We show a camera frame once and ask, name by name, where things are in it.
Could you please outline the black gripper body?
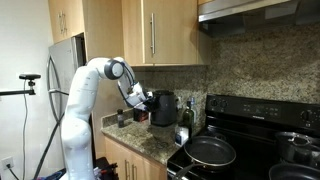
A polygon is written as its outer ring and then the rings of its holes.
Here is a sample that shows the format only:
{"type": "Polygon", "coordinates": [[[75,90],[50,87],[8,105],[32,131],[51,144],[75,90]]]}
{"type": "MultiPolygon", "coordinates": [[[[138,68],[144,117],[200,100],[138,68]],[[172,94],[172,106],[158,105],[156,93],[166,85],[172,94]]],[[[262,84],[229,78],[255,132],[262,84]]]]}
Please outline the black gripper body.
{"type": "Polygon", "coordinates": [[[159,105],[158,105],[158,99],[155,97],[152,97],[144,102],[145,110],[148,112],[155,112],[159,105]]]}

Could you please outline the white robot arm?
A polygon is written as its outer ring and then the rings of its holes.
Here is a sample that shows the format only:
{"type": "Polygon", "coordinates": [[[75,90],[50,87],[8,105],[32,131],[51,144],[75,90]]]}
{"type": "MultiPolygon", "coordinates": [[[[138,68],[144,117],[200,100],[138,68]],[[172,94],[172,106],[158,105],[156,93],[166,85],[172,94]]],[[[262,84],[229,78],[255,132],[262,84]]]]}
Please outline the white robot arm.
{"type": "Polygon", "coordinates": [[[153,93],[143,89],[131,66],[122,57],[97,57],[79,67],[73,76],[61,121],[66,173],[60,180],[96,180],[89,116],[101,79],[117,80],[120,94],[128,107],[147,112],[156,110],[153,93]]]}

